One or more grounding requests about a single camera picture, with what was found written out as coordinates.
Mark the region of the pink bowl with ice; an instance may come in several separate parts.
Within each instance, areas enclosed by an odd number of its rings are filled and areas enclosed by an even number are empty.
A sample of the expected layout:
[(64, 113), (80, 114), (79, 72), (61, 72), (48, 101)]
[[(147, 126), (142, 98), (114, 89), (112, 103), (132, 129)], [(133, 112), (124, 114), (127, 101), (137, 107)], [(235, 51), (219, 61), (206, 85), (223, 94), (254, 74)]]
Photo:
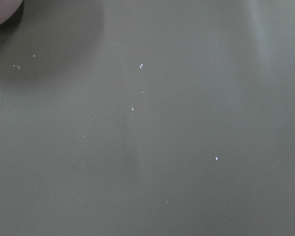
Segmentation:
[(0, 0), (0, 25), (17, 11), (22, 2), (22, 0)]

